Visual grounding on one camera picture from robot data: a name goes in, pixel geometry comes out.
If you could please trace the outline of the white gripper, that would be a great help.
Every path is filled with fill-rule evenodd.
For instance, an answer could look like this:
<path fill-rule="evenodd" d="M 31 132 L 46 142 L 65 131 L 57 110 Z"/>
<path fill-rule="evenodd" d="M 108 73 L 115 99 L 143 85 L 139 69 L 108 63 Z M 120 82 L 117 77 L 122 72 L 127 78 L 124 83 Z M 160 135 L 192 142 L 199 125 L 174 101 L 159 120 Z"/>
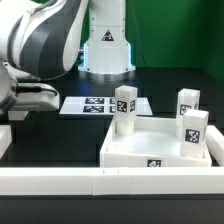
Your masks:
<path fill-rule="evenodd" d="M 60 94 L 44 83 L 20 83 L 14 111 L 56 111 L 60 106 Z"/>

